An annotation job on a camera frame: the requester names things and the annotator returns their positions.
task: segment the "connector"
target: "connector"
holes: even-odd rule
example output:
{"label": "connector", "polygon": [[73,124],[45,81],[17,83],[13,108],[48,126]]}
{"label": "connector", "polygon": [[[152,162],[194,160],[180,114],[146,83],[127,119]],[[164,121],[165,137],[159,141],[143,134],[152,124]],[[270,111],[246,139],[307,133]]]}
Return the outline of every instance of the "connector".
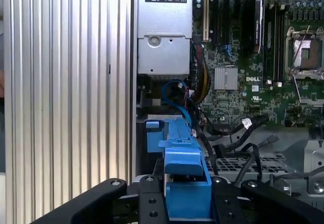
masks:
{"label": "connector", "polygon": [[202,31],[202,40],[204,42],[209,41],[209,0],[204,0],[204,27]]}

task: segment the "silver power supply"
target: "silver power supply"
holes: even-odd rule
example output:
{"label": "silver power supply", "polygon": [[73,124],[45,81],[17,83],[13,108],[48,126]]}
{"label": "silver power supply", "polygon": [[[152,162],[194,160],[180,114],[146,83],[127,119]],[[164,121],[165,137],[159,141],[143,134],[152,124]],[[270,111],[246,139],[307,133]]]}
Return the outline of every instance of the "silver power supply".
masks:
{"label": "silver power supply", "polygon": [[138,73],[153,79],[189,75],[192,0],[138,0]]}

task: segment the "cpu socket bracket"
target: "cpu socket bracket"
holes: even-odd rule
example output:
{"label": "cpu socket bracket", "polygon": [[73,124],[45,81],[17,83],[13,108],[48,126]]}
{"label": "cpu socket bracket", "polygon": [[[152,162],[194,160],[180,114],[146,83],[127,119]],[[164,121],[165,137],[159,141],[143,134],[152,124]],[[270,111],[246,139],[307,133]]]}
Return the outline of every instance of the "cpu socket bracket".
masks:
{"label": "cpu socket bracket", "polygon": [[292,26],[286,36],[286,73],[291,80],[324,80],[324,30],[296,31]]}

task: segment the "yellow wire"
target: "yellow wire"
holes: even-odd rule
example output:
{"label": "yellow wire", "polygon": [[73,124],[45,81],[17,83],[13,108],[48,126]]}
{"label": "yellow wire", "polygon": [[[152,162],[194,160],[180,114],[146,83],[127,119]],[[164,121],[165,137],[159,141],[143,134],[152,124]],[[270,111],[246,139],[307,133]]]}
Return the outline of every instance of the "yellow wire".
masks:
{"label": "yellow wire", "polygon": [[207,69],[205,63],[203,63],[203,65],[204,65],[204,85],[202,86],[199,102],[202,102],[204,100],[205,97],[204,95],[206,93],[205,90],[207,89]]}

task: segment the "blue cable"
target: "blue cable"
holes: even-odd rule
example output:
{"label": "blue cable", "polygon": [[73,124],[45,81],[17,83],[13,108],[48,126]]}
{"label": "blue cable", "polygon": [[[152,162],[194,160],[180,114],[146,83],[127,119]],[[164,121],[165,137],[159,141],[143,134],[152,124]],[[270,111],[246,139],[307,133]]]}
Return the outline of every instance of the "blue cable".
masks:
{"label": "blue cable", "polygon": [[172,84],[172,83],[181,83],[184,88],[186,89],[187,88],[187,85],[186,83],[184,83],[182,80],[172,80],[172,81],[169,81],[167,82],[163,87],[162,87],[162,99],[164,102],[166,102],[167,104],[169,104],[170,106],[174,106],[175,108],[179,109],[182,114],[184,115],[184,118],[187,120],[187,122],[191,125],[191,118],[190,118],[190,115],[189,113],[187,112],[187,110],[183,107],[183,106],[180,106],[180,105],[177,105],[173,102],[171,102],[168,98],[167,98],[167,87],[169,84]]}

